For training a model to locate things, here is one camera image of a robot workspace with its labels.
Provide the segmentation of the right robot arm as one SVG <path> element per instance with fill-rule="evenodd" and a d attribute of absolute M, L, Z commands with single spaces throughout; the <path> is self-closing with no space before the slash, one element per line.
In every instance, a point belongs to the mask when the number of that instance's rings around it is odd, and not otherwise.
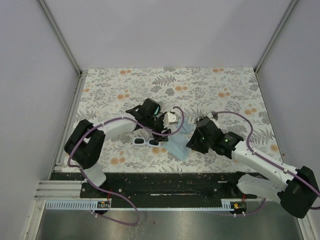
<path fill-rule="evenodd" d="M 320 195 L 314 172 L 303 166 L 294 166 L 268 159 L 267 155 L 251 148 L 247 141 L 234 132 L 222 132 L 214 118 L 201 116 L 187 148 L 206 154 L 209 150 L 217 155 L 241 162 L 262 178 L 238 172 L 239 178 L 228 184 L 228 194 L 233 198 L 255 195 L 272 200 L 292 216 L 303 219 Z"/>

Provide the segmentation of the white framed sunglasses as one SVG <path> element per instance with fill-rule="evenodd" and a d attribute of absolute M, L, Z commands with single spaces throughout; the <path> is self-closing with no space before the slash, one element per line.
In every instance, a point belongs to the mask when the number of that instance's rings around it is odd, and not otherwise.
<path fill-rule="evenodd" d="M 161 144 L 158 141 L 154 140 L 153 138 L 145 139 L 143 137 L 135 137 L 132 141 L 132 144 L 134 146 L 149 146 L 154 148 L 161 147 Z"/>

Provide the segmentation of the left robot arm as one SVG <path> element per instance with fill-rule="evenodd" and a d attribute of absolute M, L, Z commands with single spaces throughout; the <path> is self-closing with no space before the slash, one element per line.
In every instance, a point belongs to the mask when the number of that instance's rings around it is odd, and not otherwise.
<path fill-rule="evenodd" d="M 94 126 L 87 119 L 81 120 L 65 143 L 64 151 L 69 155 L 68 163 L 75 161 L 83 170 L 85 178 L 93 183 L 91 192 L 102 198 L 109 191 L 105 183 L 107 177 L 98 164 L 105 140 L 139 129 L 149 129 L 157 144 L 167 142 L 168 136 L 172 134 L 169 125 L 178 122 L 179 116 L 174 108 L 162 113 L 161 105 L 147 98 L 143 104 L 100 125 Z"/>

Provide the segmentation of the light blue cleaning cloth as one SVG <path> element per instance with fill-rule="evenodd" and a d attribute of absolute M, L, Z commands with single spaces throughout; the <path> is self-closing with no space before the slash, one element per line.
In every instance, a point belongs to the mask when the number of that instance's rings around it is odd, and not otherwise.
<path fill-rule="evenodd" d="M 169 153 L 174 155 L 181 161 L 185 161 L 191 151 L 186 147 L 189 140 L 187 135 L 190 134 L 193 127 L 188 123 L 188 119 L 185 118 L 181 129 L 178 133 L 168 136 L 168 141 L 162 144 L 162 147 L 166 149 Z"/>

